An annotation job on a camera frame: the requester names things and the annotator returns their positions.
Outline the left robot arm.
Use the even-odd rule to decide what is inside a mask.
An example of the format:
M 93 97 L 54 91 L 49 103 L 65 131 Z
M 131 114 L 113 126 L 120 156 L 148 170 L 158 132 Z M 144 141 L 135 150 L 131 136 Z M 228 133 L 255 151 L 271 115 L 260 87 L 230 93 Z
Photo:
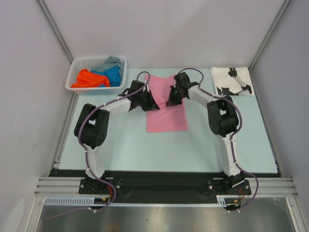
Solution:
M 96 163 L 96 148 L 101 146 L 107 137 L 110 118 L 137 107 L 141 107 L 145 112 L 160 109 L 151 90 L 144 82 L 137 80 L 110 102 L 101 106 L 89 103 L 83 106 L 74 129 L 74 135 L 84 148 L 86 161 L 84 188 L 80 188 L 80 193 L 84 193 L 86 189 L 89 189 L 91 194 L 102 193 L 106 188 L 110 194 L 116 193 L 112 184 L 103 179 L 105 168 L 103 164 Z

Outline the pink t shirt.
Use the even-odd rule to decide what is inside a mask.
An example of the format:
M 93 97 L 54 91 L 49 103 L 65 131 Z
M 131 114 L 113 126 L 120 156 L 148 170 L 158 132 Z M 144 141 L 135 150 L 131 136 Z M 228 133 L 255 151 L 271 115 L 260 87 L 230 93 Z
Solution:
M 159 110 L 146 113 L 146 131 L 148 133 L 174 132 L 188 130 L 188 122 L 184 103 L 166 106 L 171 86 L 175 85 L 173 75 L 168 78 L 151 75 L 148 84 Z

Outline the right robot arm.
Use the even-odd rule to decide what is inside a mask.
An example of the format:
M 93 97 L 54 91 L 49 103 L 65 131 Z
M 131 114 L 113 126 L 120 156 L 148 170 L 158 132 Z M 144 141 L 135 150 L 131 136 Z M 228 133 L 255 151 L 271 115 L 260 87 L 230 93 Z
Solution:
M 245 182 L 244 171 L 237 161 L 235 134 L 241 128 L 239 110 L 229 96 L 218 97 L 200 87 L 198 82 L 191 82 L 185 72 L 173 77 L 175 85 L 170 87 L 167 107 L 182 104 L 184 98 L 198 102 L 207 109 L 211 132 L 217 136 L 223 156 L 223 174 L 220 187 L 213 187 L 210 192 L 238 194 Z

